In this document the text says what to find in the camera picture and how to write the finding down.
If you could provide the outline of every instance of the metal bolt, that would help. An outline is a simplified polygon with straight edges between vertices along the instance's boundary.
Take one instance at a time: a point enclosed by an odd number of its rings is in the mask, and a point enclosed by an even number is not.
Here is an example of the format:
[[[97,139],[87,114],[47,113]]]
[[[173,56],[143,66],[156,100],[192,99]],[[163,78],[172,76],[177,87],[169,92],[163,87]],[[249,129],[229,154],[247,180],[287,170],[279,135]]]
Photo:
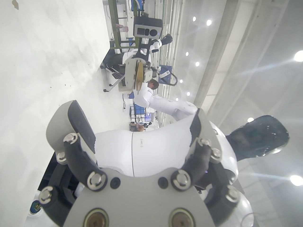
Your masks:
[[[178,174],[173,180],[173,183],[179,190],[187,190],[191,185],[191,179],[186,171],[178,170]]]
[[[212,148],[211,149],[211,154],[212,154],[212,156],[214,156],[217,159],[221,158],[221,152],[217,148]]]
[[[105,174],[100,175],[98,173],[91,172],[91,174],[87,178],[87,186],[91,190],[95,191],[103,186],[105,180],[106,180]]]
[[[65,158],[65,152],[60,152],[57,154],[57,162],[58,163],[62,163],[65,162],[66,158]]]
[[[63,142],[68,142],[68,143],[75,143],[78,139],[78,135],[76,133],[70,133],[66,135],[63,139]]]
[[[208,139],[199,139],[198,143],[200,146],[210,146],[210,141]]]
[[[54,188],[52,186],[46,186],[39,194],[39,202],[40,204],[47,204],[51,201],[52,193],[51,191]]]
[[[238,202],[239,200],[238,190],[232,185],[228,185],[227,188],[228,188],[228,192],[226,195],[227,200],[233,203]]]
[[[188,183],[188,180],[187,180],[187,177],[185,174],[178,174],[176,179],[181,186],[185,186]]]
[[[94,186],[98,186],[101,183],[101,175],[95,173],[91,178],[91,184]]]
[[[218,164],[221,161],[221,151],[217,148],[211,149],[210,161],[212,163]]]

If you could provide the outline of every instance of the robot camera head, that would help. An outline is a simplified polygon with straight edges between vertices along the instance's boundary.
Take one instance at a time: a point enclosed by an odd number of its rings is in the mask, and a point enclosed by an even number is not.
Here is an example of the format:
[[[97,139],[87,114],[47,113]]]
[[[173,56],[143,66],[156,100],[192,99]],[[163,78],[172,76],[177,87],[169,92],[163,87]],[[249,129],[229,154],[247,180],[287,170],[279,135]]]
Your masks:
[[[289,141],[286,128],[274,117],[264,115],[226,136],[237,160],[280,152]]]

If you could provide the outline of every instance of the white shirt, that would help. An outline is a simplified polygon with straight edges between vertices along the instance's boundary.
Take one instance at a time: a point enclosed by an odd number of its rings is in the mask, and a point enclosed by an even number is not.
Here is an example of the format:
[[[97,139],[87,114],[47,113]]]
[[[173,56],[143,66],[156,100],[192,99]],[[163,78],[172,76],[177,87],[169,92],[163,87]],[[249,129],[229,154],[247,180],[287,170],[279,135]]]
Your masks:
[[[148,83],[143,83],[141,90],[134,90],[134,103],[140,107],[149,107],[149,100],[154,94],[153,90],[148,87]]]

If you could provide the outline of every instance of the white floor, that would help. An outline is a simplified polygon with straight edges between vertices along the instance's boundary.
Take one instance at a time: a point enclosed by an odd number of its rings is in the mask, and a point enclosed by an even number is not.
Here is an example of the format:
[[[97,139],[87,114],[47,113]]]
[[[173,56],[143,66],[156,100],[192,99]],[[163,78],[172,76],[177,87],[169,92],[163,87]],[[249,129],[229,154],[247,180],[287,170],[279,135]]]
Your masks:
[[[129,111],[117,87],[103,92],[102,0],[0,0],[0,11],[0,226],[22,226],[53,153],[45,130],[59,105],[78,100],[96,133],[127,129]]]

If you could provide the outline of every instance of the man with dark hair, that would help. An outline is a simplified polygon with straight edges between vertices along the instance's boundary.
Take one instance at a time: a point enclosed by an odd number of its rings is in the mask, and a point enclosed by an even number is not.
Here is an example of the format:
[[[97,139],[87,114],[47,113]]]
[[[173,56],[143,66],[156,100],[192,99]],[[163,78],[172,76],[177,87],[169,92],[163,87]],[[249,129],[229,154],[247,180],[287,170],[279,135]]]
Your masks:
[[[130,122],[129,124],[129,130],[131,132],[143,132],[145,129],[144,125],[140,123]]]
[[[152,89],[152,90],[156,90],[158,87],[159,87],[159,82],[154,80],[154,79],[151,79],[148,83],[147,83],[147,86]]]
[[[148,83],[142,83],[140,91],[134,90],[134,103],[141,107],[149,106],[149,99],[153,96],[154,91],[159,87],[159,83],[151,79]]]

